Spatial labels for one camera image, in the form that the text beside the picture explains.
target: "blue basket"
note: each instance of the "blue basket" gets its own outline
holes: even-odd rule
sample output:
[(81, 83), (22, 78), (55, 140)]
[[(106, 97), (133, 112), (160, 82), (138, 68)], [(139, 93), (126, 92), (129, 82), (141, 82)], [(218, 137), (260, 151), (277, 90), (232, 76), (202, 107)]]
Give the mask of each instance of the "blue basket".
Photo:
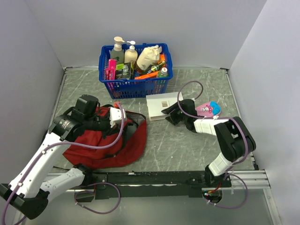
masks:
[[(99, 58), (99, 81), (105, 84), (112, 99), (119, 98), (144, 98), (146, 95), (165, 93), (165, 89), (169, 80), (173, 77), (172, 59), (168, 50), (168, 45), (164, 43), (135, 45), (138, 55), (141, 54), (145, 47), (159, 45), (162, 47), (162, 53), (165, 55), (166, 68), (168, 69), (168, 77), (163, 78), (147, 78), (144, 80), (107, 80), (104, 69), (108, 68), (108, 60), (110, 59), (110, 51), (113, 45), (105, 45), (102, 47)], [(130, 45), (122, 45), (122, 49), (126, 50)]]

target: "pink package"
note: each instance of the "pink package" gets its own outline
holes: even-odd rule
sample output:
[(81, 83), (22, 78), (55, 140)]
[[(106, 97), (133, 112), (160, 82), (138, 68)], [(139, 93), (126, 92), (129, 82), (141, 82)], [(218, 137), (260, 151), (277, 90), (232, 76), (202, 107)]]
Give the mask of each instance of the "pink package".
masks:
[(108, 68), (105, 69), (107, 80), (114, 80), (115, 73), (116, 73), (116, 66), (117, 66), (116, 60), (108, 60)]
[(221, 107), (216, 102), (207, 102), (196, 108), (198, 116), (213, 117), (221, 113)]

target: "pump bottle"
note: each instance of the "pump bottle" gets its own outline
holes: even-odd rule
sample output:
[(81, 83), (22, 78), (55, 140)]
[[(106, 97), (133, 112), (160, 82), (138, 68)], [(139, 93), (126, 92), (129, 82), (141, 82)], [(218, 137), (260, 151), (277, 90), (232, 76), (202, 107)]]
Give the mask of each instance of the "pump bottle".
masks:
[(127, 41), (131, 44), (129, 49), (125, 51), (125, 60), (124, 63), (132, 62), (134, 65), (137, 60), (137, 51), (135, 50), (135, 41)]
[(111, 50), (111, 59), (117, 61), (118, 64), (124, 63), (124, 52), (122, 50), (122, 44), (125, 42), (121, 37), (114, 37), (114, 47)]

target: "red backpack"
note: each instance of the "red backpack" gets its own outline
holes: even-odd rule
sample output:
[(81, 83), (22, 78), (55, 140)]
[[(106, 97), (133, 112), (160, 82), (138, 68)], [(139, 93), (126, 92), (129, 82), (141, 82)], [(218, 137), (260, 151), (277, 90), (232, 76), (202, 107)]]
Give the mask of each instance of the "red backpack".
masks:
[[(101, 107), (99, 116), (109, 119), (109, 107)], [(121, 138), (115, 145), (107, 149), (89, 149), (72, 145), (63, 154), (73, 165), (83, 164), (90, 169), (120, 167), (136, 161), (143, 153), (146, 145), (147, 122), (142, 114), (126, 111), (127, 121)], [(118, 136), (101, 131), (85, 131), (75, 142), (93, 146), (105, 146)]]

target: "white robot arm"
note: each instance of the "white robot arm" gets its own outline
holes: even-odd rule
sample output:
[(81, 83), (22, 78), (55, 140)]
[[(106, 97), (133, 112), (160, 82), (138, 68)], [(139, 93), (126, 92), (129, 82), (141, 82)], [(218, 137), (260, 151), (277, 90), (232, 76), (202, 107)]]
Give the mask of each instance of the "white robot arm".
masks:
[(222, 180), (225, 172), (256, 149), (256, 143), (240, 117), (219, 119), (218, 116), (215, 116), (198, 119), (194, 100), (184, 99), (180, 101), (180, 106), (182, 109), (176, 102), (169, 108), (162, 110), (162, 113), (168, 115), (167, 121), (173, 125), (183, 121), (187, 129), (194, 133), (217, 136), (221, 152), (205, 168), (207, 184)]
[(113, 107), (110, 108), (110, 117), (104, 119), (95, 113), (97, 106), (100, 112), (98, 99), (83, 95), (78, 98), (75, 107), (56, 117), (43, 143), (25, 168), (9, 184), (0, 184), (0, 196), (26, 217), (34, 219), (55, 197), (81, 185), (87, 178), (87, 168), (82, 165), (52, 180), (44, 180), (57, 159), (70, 147), (69, 142), (75, 141), (85, 130), (109, 131), (121, 123), (122, 116), (126, 119), (124, 110), (122, 113)]

